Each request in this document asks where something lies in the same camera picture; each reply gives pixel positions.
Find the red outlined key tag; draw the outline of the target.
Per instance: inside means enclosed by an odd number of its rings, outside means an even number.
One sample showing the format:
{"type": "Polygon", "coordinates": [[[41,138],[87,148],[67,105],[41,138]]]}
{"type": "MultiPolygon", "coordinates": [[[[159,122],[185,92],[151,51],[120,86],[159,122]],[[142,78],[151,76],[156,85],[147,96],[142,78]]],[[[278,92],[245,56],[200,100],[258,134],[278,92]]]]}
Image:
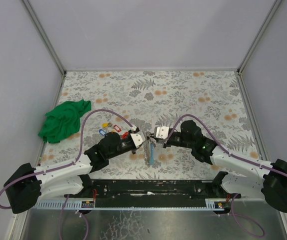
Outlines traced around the red outlined key tag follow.
{"type": "Polygon", "coordinates": [[[122,131],[122,128],[119,127],[118,125],[114,125],[113,126],[114,130],[117,131],[118,133],[120,133],[122,131]]]}

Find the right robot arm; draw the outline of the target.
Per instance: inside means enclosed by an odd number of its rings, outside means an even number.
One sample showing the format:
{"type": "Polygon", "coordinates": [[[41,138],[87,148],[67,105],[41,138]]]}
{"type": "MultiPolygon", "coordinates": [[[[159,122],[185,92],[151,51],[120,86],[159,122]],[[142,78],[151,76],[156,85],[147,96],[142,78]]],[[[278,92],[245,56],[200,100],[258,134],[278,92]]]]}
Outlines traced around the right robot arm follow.
{"type": "Polygon", "coordinates": [[[168,126],[156,127],[154,136],[158,142],[163,143],[164,148],[188,148],[199,162],[238,173],[238,176],[226,173],[219,181],[227,193],[264,199],[274,209],[287,213],[286,161],[253,161],[234,151],[229,152],[214,138],[204,136],[193,120],[182,122],[179,132],[168,126]]]}

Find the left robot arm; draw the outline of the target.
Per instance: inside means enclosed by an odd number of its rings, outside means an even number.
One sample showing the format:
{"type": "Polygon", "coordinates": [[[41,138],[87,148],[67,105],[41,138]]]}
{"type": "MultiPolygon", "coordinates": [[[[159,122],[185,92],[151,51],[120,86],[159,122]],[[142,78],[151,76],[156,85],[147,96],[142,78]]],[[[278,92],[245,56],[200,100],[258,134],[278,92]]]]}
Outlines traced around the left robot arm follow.
{"type": "Polygon", "coordinates": [[[124,139],[110,132],[77,160],[40,167],[32,167],[30,163],[21,165],[4,184],[11,211],[23,213],[41,199],[78,194],[85,186],[82,175],[103,169],[114,157],[135,153],[145,141],[141,131],[130,132],[124,139]]]}

